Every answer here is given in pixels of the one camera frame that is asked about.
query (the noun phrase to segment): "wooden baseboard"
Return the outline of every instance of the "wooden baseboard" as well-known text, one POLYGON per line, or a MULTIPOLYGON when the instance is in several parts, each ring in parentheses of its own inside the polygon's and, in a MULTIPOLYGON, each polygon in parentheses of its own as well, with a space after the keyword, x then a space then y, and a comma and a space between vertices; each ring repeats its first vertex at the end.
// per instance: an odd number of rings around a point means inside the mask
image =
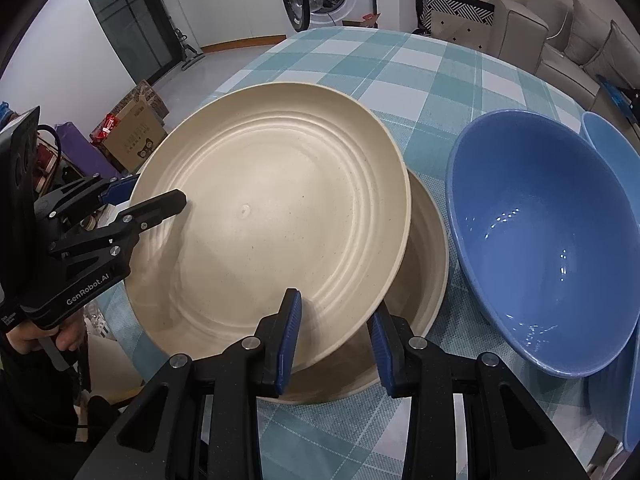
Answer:
POLYGON ((230 50, 232 48, 244 48, 246 46, 276 45, 286 39, 287 37, 284 34, 281 36, 261 36, 259 38, 246 38, 245 40, 225 41, 225 43, 216 43, 214 45, 203 46, 202 51, 205 54, 210 54, 211 52, 220 52, 221 50, 230 50))

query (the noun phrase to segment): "pillow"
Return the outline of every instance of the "pillow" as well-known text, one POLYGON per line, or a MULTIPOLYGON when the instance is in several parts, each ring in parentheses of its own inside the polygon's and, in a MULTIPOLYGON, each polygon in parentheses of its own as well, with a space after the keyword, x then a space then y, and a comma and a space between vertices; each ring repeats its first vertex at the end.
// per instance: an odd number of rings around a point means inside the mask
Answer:
POLYGON ((609 25, 580 0, 574 0, 574 22, 571 24, 569 44, 565 56, 578 65, 584 65, 607 39, 609 25))
POLYGON ((582 68, 592 78, 601 75, 620 88, 640 88, 640 50, 613 20, 604 45, 582 68))

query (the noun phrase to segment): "human hand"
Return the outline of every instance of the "human hand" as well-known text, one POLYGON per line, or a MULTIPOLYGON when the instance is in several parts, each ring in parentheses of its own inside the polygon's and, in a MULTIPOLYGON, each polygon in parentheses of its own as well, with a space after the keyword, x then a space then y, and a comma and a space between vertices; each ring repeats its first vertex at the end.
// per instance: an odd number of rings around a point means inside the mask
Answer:
POLYGON ((84 324, 84 316, 82 309, 66 318, 60 326, 51 330, 42 330, 38 328, 32 321, 23 321, 9 331, 6 335, 9 343, 14 347, 18 354, 28 354, 42 347, 38 339, 43 337, 52 337, 58 334, 56 338, 56 347, 61 352, 65 350, 76 350, 80 343, 84 341, 86 326, 84 324))

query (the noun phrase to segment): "black and white patterned headboard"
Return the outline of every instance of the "black and white patterned headboard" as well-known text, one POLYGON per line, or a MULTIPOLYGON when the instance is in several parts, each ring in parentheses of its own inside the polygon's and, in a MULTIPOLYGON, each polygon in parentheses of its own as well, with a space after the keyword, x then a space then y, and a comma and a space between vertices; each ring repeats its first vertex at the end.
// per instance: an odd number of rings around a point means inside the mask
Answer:
POLYGON ((431 33, 432 10, 491 25, 494 22, 494 9, 492 4, 482 0, 415 0, 418 28, 426 34, 431 33))

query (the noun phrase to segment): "gray handle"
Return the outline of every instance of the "gray handle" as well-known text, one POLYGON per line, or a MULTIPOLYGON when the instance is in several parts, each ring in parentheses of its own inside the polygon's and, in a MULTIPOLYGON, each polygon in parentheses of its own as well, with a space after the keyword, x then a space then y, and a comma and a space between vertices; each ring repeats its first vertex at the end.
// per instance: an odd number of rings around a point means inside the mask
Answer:
POLYGON ((67 368, 69 368, 69 363, 67 363, 65 361, 65 358, 62 357, 60 350, 58 350, 58 347, 56 346, 56 343, 52 338, 43 337, 41 339, 38 339, 38 342, 40 343, 40 346, 44 348, 44 351, 47 353, 49 359, 51 359, 51 362, 53 363, 53 367, 57 371, 64 372, 67 368))

